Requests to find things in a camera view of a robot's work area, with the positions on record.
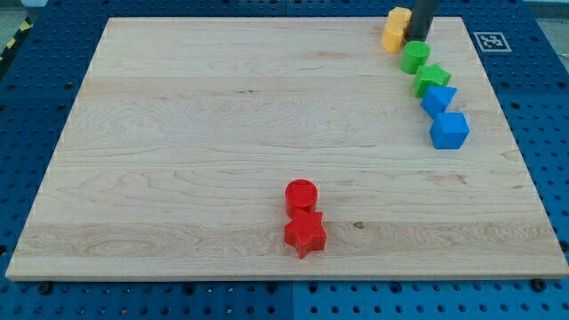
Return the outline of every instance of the blue block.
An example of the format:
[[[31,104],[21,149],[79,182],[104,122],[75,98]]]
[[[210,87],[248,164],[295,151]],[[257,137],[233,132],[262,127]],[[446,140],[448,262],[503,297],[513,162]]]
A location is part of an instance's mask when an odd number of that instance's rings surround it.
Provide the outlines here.
[[[470,129],[461,112],[450,112],[437,114],[429,132],[435,148],[458,149],[469,135]]]
[[[456,88],[431,85],[425,92],[421,106],[430,117],[435,118],[438,113],[445,112],[454,94],[456,94]]]

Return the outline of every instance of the wood grain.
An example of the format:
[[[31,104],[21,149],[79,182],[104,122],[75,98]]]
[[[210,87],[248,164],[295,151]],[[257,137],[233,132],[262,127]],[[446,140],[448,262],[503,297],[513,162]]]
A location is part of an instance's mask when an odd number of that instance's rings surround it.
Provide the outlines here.
[[[511,279],[569,267],[460,19],[429,63],[471,134],[432,148],[383,18],[109,19],[13,280]],[[309,178],[324,252],[283,243]]]

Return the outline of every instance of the green star block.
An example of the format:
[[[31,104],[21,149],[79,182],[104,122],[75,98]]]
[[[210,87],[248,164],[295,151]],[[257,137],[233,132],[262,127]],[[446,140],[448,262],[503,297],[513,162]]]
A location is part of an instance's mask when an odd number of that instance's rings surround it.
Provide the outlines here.
[[[420,66],[413,81],[415,98],[422,98],[430,85],[446,86],[451,80],[451,74],[444,71],[438,63],[432,66]]]

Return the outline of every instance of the red cylinder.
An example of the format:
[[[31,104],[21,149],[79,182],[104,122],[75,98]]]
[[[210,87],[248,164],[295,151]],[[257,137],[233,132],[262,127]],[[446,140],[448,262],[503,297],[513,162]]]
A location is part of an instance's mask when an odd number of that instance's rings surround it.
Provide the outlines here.
[[[318,190],[312,182],[299,179],[286,186],[284,198],[286,214],[294,218],[294,210],[297,208],[305,212],[313,212],[317,208]]]

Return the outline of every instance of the red block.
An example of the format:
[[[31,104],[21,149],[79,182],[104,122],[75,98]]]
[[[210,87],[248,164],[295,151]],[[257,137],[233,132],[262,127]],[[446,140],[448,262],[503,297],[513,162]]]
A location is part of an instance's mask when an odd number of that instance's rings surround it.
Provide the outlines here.
[[[286,214],[294,218],[294,212],[297,208],[305,212],[313,212],[316,209],[318,190],[308,180],[295,180],[286,186],[284,198],[286,201]]]
[[[326,231],[322,227],[322,213],[297,209],[293,216],[293,220],[284,226],[284,242],[296,248],[301,259],[312,251],[323,250]]]

